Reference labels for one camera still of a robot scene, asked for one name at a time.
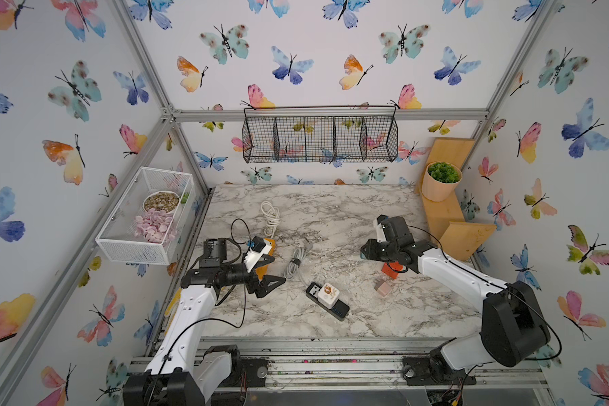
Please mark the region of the red cube socket adapter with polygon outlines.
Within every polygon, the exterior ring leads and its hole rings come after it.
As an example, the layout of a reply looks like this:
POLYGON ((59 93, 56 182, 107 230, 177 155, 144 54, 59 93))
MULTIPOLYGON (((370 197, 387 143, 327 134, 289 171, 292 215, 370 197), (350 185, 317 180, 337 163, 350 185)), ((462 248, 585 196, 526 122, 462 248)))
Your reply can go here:
POLYGON ((391 279, 397 279, 398 276, 406 271, 406 268, 397 262, 387 262, 382 266, 382 272, 391 279))

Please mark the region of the orange power strip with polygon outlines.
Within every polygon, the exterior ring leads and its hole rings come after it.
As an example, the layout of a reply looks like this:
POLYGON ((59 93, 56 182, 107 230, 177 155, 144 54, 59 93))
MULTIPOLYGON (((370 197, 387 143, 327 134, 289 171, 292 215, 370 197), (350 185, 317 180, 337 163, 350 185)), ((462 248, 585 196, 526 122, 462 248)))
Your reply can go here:
MULTIPOLYGON (((269 251, 262 250, 262 254, 263 254, 263 255, 270 255, 270 256, 273 256, 274 251, 275 251, 275 249, 276 249, 276 245, 277 245, 277 244, 276 244, 276 241, 275 241, 275 240, 273 240, 273 239, 264 239, 264 242, 266 243, 266 247, 269 247, 269 248, 270 248, 270 250, 269 250, 269 251)), ((264 279, 265 275, 267 275, 267 272, 268 272, 268 267, 269 267, 269 265, 264 265, 264 266, 262 266, 262 267, 257 266, 257 267, 255 268, 255 272, 256 272, 256 274, 257 274, 257 277, 258 277, 260 280, 264 279)))

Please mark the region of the white cube socket adapter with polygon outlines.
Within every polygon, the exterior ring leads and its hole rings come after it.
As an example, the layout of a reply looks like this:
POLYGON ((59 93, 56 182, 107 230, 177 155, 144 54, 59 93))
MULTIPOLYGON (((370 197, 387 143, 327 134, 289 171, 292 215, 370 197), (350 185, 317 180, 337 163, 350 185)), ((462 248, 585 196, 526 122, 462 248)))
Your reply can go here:
POLYGON ((325 283, 317 292, 316 299, 327 309, 332 309, 338 302, 339 296, 340 291, 336 287, 330 283, 325 283))

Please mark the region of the black power strip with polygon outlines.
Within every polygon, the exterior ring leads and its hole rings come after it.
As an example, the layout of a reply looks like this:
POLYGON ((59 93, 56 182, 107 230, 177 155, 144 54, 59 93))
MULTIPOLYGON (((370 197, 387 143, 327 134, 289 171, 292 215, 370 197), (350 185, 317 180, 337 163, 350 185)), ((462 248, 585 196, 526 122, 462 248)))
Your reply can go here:
POLYGON ((339 321, 348 316, 350 307, 340 299, 340 291, 330 283, 312 282, 305 290, 306 296, 339 321))

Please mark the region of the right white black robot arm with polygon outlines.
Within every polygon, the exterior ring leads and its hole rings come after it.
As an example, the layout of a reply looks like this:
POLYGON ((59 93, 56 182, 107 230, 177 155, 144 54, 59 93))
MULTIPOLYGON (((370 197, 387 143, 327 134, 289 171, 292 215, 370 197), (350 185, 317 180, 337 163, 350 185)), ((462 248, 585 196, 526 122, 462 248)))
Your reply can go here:
POLYGON ((477 365, 514 367, 557 335, 545 320, 534 290, 523 282, 506 283, 453 259, 438 239, 416 240, 401 217, 381 215, 374 222, 377 236, 361 253, 365 259, 429 277, 468 301, 480 314, 480 330, 455 338, 434 350, 431 365, 442 372, 477 365))

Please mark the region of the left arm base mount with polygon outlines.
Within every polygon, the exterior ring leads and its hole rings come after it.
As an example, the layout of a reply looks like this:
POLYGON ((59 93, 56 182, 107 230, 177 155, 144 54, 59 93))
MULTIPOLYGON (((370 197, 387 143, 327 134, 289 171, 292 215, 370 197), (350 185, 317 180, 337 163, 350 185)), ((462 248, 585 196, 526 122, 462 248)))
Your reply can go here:
POLYGON ((192 374, 201 392, 242 385, 265 387, 267 375, 267 360, 239 358, 224 352, 205 355, 192 374))

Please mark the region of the pink plug adapter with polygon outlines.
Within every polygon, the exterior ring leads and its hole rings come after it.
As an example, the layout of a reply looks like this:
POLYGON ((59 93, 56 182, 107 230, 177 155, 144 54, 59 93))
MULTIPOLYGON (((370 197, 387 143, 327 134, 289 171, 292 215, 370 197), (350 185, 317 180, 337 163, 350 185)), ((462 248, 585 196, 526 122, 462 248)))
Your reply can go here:
POLYGON ((382 297, 387 297, 392 292, 392 285, 387 281, 381 281, 376 287, 377 294, 382 297))

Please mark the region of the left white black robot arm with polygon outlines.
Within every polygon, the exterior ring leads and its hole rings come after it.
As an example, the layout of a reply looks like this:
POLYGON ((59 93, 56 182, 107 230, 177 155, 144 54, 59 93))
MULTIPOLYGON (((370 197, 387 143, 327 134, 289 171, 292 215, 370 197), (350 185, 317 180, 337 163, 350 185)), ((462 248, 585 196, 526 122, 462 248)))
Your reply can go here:
POLYGON ((126 405, 208 405, 222 383, 240 379, 244 368, 237 346, 211 347, 201 363, 196 352, 222 289, 241 286, 246 294, 264 298, 285 284, 284 277, 256 273, 274 262, 271 248, 268 240, 254 237, 239 259, 228 262, 221 240, 205 244, 196 267, 181 280, 179 303, 159 350, 145 371, 123 386, 126 405))

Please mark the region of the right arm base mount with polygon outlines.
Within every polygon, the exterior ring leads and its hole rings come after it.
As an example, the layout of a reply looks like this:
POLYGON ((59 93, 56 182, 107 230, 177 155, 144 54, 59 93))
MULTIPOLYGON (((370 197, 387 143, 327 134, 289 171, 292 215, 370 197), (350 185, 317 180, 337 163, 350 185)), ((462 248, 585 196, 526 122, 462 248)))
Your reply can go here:
POLYGON ((440 353, 402 359, 402 378, 410 387, 458 384, 473 386, 475 377, 465 370, 453 370, 440 353))

